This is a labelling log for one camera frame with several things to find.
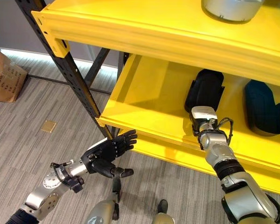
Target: silver round object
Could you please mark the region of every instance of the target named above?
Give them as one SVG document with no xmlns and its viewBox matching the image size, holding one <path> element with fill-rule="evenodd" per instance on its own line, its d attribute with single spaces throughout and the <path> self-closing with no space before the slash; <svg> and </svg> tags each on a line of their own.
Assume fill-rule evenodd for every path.
<svg viewBox="0 0 280 224">
<path fill-rule="evenodd" d="M 46 175 L 42 183 L 43 186 L 48 189 L 56 188 L 61 184 L 54 171 Z"/>
<path fill-rule="evenodd" d="M 263 2 L 264 0 L 203 0 L 203 7 L 221 19 L 249 21 Z"/>
</svg>

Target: brown cardboard box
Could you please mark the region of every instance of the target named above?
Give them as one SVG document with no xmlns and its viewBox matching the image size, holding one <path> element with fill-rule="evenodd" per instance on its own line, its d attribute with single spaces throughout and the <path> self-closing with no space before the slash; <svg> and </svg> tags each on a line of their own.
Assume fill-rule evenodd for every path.
<svg viewBox="0 0 280 224">
<path fill-rule="evenodd" d="M 14 102 L 18 97 L 27 72 L 0 52 L 0 101 Z"/>
</svg>

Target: black shoe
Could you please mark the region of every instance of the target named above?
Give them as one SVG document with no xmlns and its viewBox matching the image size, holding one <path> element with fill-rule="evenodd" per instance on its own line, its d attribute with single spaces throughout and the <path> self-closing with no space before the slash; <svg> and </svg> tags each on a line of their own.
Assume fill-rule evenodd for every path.
<svg viewBox="0 0 280 224">
<path fill-rule="evenodd" d="M 165 199 L 162 199 L 158 205 L 158 213 L 167 213 L 168 210 L 168 202 Z"/>
</svg>

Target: gray wall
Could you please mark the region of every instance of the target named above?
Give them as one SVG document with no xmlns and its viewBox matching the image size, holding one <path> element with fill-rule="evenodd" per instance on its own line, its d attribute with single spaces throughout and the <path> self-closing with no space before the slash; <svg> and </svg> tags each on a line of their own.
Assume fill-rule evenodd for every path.
<svg viewBox="0 0 280 224">
<path fill-rule="evenodd" d="M 15 0 L 0 0 L 0 48 L 46 53 Z M 70 52 L 74 58 L 93 61 L 90 50 L 97 55 L 100 48 L 70 42 Z M 118 52 L 110 51 L 104 64 L 117 66 L 117 60 Z"/>
</svg>

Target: shelf board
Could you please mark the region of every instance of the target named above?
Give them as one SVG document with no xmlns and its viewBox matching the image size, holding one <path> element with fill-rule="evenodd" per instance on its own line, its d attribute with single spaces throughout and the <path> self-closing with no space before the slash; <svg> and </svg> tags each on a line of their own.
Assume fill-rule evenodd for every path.
<svg viewBox="0 0 280 224">
<path fill-rule="evenodd" d="M 192 80 L 201 68 L 132 55 L 101 114 L 100 125 L 136 129 L 138 133 L 165 142 L 200 150 L 193 136 L 184 102 Z M 218 119 L 234 120 L 231 147 L 244 164 L 280 173 L 280 134 L 257 135 L 245 122 L 243 89 L 249 79 L 224 74 Z M 280 87 L 269 85 L 276 103 Z M 229 132 L 229 127 L 222 130 Z"/>
<path fill-rule="evenodd" d="M 55 0 L 32 14 L 56 51 L 64 39 L 280 86 L 280 0 L 245 24 L 210 18 L 200 0 Z"/>
<path fill-rule="evenodd" d="M 206 162 L 205 152 L 202 150 L 188 149 L 138 134 L 137 144 L 133 151 L 210 175 L 216 175 L 212 167 Z M 248 164 L 243 164 L 243 167 L 263 190 L 280 194 L 280 173 Z"/>
</svg>

